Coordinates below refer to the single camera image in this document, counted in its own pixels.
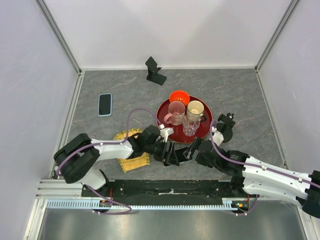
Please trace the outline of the black phone teal case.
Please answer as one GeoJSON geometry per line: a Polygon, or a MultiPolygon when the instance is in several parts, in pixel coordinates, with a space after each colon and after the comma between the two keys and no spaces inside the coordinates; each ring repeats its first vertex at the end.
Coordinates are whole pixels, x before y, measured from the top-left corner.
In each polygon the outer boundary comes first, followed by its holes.
{"type": "Polygon", "coordinates": [[[193,159],[193,153],[188,147],[175,150],[175,154],[179,164],[193,159]]]}

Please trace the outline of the black round base phone stand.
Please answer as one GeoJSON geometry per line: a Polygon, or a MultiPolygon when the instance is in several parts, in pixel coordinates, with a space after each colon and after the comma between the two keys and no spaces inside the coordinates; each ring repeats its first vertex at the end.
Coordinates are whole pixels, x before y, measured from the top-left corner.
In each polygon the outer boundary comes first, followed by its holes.
{"type": "Polygon", "coordinates": [[[234,115],[234,113],[228,112],[226,115],[221,114],[217,119],[216,128],[223,136],[223,143],[229,142],[233,137],[233,127],[236,124],[234,115]]]}

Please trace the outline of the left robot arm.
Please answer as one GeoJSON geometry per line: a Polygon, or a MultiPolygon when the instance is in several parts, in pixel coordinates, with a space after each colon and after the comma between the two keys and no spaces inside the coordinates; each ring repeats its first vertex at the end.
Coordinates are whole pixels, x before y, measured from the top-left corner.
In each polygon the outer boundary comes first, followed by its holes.
{"type": "Polygon", "coordinates": [[[130,160],[147,153],[165,166],[179,166],[175,144],[168,143],[168,136],[173,132],[171,127],[159,129],[150,125],[142,132],[111,141],[93,139],[81,133],[54,154],[58,167],[56,174],[62,176],[67,184],[81,183],[99,197],[104,197],[109,193],[110,185],[102,170],[93,169],[96,162],[130,160]]]}

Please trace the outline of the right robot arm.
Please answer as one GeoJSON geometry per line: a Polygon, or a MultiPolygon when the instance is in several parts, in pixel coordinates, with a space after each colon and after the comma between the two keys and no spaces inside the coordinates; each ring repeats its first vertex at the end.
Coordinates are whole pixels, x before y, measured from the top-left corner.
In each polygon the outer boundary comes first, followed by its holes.
{"type": "Polygon", "coordinates": [[[183,155],[198,164],[231,176],[229,191],[235,197],[259,195],[283,200],[300,207],[308,215],[320,217],[320,172],[291,171],[265,163],[238,150],[220,148],[210,140],[195,138],[183,155]]]}

